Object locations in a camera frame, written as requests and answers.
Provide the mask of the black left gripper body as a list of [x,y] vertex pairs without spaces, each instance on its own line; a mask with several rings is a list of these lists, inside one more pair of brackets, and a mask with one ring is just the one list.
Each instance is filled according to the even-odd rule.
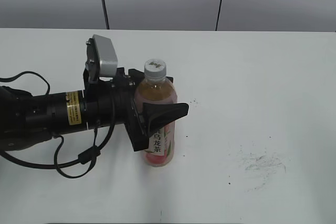
[[97,77],[93,82],[89,81],[89,71],[84,70],[83,81],[83,120],[89,129],[109,127],[98,150],[108,143],[117,124],[124,125],[135,152],[147,149],[149,137],[135,105],[135,84],[125,75],[124,68],[118,68],[112,80]]

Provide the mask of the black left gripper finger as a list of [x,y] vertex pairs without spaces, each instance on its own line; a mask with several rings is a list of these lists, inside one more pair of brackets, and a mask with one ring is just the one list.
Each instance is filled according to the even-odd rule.
[[150,86],[161,86],[168,82],[173,83],[173,77],[166,75],[166,70],[149,71],[149,70],[128,70],[128,87],[137,88],[141,83],[149,84]]
[[189,105],[187,103],[143,103],[142,116],[144,118],[147,136],[152,136],[166,125],[187,116],[188,110]]

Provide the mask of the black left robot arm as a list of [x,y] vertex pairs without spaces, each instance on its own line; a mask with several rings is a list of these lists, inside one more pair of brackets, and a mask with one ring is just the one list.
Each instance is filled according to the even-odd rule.
[[186,103],[135,105],[134,93],[142,72],[123,68],[109,80],[89,82],[84,90],[33,96],[23,90],[1,87],[1,149],[18,151],[65,135],[111,124],[123,124],[134,151],[148,148],[150,137],[166,125],[185,117]]

